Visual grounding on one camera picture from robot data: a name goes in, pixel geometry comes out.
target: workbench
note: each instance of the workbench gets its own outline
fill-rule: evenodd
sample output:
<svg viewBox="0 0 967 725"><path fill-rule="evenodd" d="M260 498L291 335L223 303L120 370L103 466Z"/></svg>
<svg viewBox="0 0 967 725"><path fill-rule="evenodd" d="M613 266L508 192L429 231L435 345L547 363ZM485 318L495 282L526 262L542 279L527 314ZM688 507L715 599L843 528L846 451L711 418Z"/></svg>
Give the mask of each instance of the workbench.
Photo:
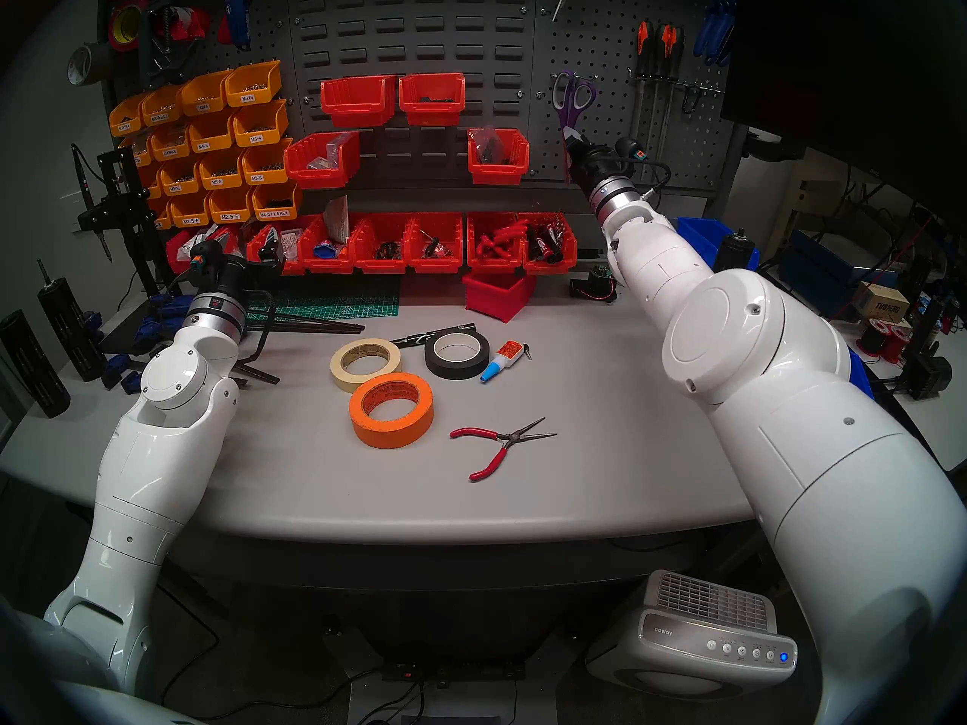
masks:
<svg viewBox="0 0 967 725"><path fill-rule="evenodd" d="M486 385L425 367L423 347L402 369L433 390L428 433L402 449L371 449L348 416L349 394L329 362L354 335L273 333L253 365L281 377L251 381L190 525L276 540L395 545L575 541L651 535L751 518L751 508L697 405L661 368L661 338L637 302L576 301L567 276L546 276L503 324L466 310L456 276L406 276L399 316L359 320L359 337L392 339L466 322L489 341L530 345ZM256 338L242 342L241 355ZM61 378L68 411L49 420L34 405L2 454L15 478L92 504L100 457L135 398L120 386ZM471 483L499 446L449 438L461 426L504 433L536 418L558 436L513 447L490 478Z"/></svg>

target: glue bottle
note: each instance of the glue bottle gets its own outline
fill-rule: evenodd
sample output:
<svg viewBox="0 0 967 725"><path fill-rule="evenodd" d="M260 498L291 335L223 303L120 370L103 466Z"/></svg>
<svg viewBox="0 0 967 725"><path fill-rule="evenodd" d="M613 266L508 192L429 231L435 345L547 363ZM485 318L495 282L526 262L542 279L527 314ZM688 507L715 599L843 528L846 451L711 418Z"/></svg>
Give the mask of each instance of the glue bottle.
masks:
<svg viewBox="0 0 967 725"><path fill-rule="evenodd" d="M487 368L480 375L480 381L485 382L493 379L508 366L513 366L522 354L526 353L527 358L531 357L530 348L521 345L516 340L508 340L500 346L500 350L493 357L493 361L487 364Z"/></svg>

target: blue bin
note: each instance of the blue bin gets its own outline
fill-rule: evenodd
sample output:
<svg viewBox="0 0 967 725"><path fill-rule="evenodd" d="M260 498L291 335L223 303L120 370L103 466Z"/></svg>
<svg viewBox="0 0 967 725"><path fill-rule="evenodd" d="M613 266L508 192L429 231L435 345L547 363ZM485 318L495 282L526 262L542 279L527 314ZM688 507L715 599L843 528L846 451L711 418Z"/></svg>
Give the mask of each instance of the blue bin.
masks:
<svg viewBox="0 0 967 725"><path fill-rule="evenodd" d="M722 239L733 233L724 223L707 217L680 217L678 219L678 233L695 249L709 267L715 263L715 255ZM753 249L746 267L755 270L759 266L759 250Z"/></svg>

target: black tape roll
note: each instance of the black tape roll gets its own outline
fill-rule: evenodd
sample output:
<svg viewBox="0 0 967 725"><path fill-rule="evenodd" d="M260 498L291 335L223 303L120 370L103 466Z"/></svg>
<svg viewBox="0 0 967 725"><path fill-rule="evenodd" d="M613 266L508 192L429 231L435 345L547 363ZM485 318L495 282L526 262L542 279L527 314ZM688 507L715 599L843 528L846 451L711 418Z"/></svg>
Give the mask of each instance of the black tape roll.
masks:
<svg viewBox="0 0 967 725"><path fill-rule="evenodd" d="M473 358L467 361L447 361L440 357L439 354L445 348L454 345L469 348L474 354ZM426 368L436 376L444 379L470 379L472 376L478 376L490 363L490 344L480 333L470 331L437 333L426 341L425 358Z"/></svg>

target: black tape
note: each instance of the black tape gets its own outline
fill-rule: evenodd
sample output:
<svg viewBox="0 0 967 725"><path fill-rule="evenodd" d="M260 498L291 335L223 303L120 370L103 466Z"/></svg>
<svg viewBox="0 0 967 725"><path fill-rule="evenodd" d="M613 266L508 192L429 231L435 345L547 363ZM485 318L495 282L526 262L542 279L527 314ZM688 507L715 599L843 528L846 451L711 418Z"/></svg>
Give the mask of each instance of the black tape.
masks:
<svg viewBox="0 0 967 725"><path fill-rule="evenodd" d="M451 345L465 345L466 343L461 343L459 341L458 335L469 335L473 337L480 343L480 350L472 359L467 359L467 361L447 361L446 359L440 358L436 352L437 343L440 340L449 337L452 342L442 342L440 343L441 350L447 347L448 344ZM487 342L487 338L480 333L471 332L469 330L455 333L455 332L442 332L433 335L429 340L426 341L425 345L425 355L426 358L426 368L432 371L436 376L442 377L443 379L470 379L473 376L478 376L485 368L487 364L490 363L490 343Z"/></svg>

